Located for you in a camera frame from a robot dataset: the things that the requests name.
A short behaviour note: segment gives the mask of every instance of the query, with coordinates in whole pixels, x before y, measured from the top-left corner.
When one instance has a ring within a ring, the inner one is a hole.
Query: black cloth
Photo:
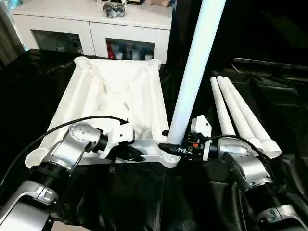
[[[74,55],[30,50],[0,72],[2,155],[0,175],[25,146],[46,131],[75,69]],[[160,72],[169,123],[182,68]],[[221,134],[205,72],[192,117],[204,114],[213,135]],[[277,78],[228,74],[282,155],[272,163],[280,187],[308,223],[308,87]],[[24,181],[24,159],[13,168],[0,196],[4,204]],[[238,187],[224,165],[181,161],[174,169],[159,163],[78,166],[62,200],[58,219],[94,231],[255,230]]]

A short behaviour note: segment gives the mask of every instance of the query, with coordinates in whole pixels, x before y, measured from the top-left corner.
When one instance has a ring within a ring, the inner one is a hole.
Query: white cabinet
[[[141,60],[152,55],[166,63],[171,7],[127,5],[124,17],[107,18],[94,0],[32,0],[13,17],[28,48],[108,58],[119,47],[121,56],[112,58],[131,59],[135,51]]]
[[[14,15],[14,20],[29,49],[95,55],[88,22],[28,15]]]

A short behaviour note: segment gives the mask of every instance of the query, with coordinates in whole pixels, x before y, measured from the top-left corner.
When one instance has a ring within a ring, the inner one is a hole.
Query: white pvc pipe
[[[251,130],[257,139],[259,139],[264,147],[264,153],[269,158],[276,158],[281,155],[281,149],[278,144],[273,141],[268,133],[265,131],[255,114],[251,111],[245,100],[241,97],[237,89],[231,83],[228,77],[224,77],[225,82],[228,84],[228,87],[237,103],[241,109],[247,123],[249,124]]]
[[[218,119],[220,123],[221,132],[223,135],[235,135],[235,131],[232,126],[225,102],[222,98],[217,79],[211,77],[212,91],[214,95],[216,110],[218,114]]]
[[[247,121],[245,120],[245,117],[236,104],[235,99],[233,98],[233,95],[231,94],[229,87],[227,85],[227,82],[223,79],[222,76],[217,77],[217,81],[219,84],[219,87],[221,89],[221,92],[223,94],[223,97],[227,103],[227,106],[229,108],[229,111],[231,113],[232,119],[234,120],[234,123],[236,125],[236,128],[240,134],[241,137],[251,142],[256,148],[263,151],[263,145],[261,142],[254,136],[251,128],[249,127]]]
[[[168,143],[181,144],[183,140],[225,2],[226,0],[202,1],[170,126]]]

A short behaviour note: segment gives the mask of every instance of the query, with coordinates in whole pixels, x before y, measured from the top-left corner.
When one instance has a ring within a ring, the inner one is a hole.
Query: cabinet door
[[[29,49],[95,55],[88,22],[27,15],[13,17]]]
[[[90,28],[97,56],[128,60],[152,56],[166,63],[168,30],[103,23],[90,23]]]

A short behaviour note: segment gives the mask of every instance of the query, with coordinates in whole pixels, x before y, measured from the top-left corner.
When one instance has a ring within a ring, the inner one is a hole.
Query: white plastic tray
[[[160,162],[174,167],[177,162],[165,159],[157,144],[166,142],[162,135],[168,130],[167,115],[160,85],[159,60],[116,61],[96,60],[78,57],[76,69],[63,94],[57,111],[48,128],[73,119],[108,115],[129,119],[135,130],[135,148],[144,153],[146,162]],[[96,128],[109,132],[119,121],[111,119],[87,120]],[[45,137],[38,149],[26,158],[26,166],[38,165],[48,150],[67,131],[64,127]],[[80,165],[108,163],[99,159],[98,154],[84,153]],[[118,163],[127,161],[118,158]]]

